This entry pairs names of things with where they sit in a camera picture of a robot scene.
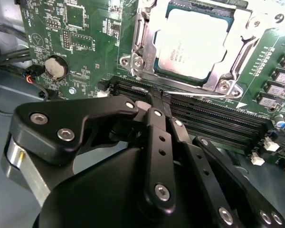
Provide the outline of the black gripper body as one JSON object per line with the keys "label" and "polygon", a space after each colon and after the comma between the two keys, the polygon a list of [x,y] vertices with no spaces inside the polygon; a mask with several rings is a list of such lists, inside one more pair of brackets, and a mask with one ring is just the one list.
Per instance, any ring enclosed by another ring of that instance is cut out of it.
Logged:
{"label": "black gripper body", "polygon": [[177,201],[165,218],[142,207],[145,156],[123,150],[56,186],[38,218],[41,228],[210,228],[210,214],[194,177],[174,165]]}

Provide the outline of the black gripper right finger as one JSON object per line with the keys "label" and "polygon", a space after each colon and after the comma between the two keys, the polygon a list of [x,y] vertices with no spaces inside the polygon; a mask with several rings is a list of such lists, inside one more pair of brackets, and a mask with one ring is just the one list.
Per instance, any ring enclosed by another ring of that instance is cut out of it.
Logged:
{"label": "black gripper right finger", "polygon": [[209,140],[191,140],[182,122],[171,115],[171,96],[161,93],[173,138],[201,192],[199,228],[285,228],[285,219],[251,182]]}

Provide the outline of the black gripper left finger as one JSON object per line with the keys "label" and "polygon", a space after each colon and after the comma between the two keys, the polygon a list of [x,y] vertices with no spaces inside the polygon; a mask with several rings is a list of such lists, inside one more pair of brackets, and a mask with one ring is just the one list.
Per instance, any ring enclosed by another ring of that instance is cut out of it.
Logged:
{"label": "black gripper left finger", "polygon": [[26,103],[11,120],[4,159],[41,208],[65,180],[123,151],[145,156],[142,207],[149,218],[176,209],[171,123],[161,91],[141,101],[126,96]]}

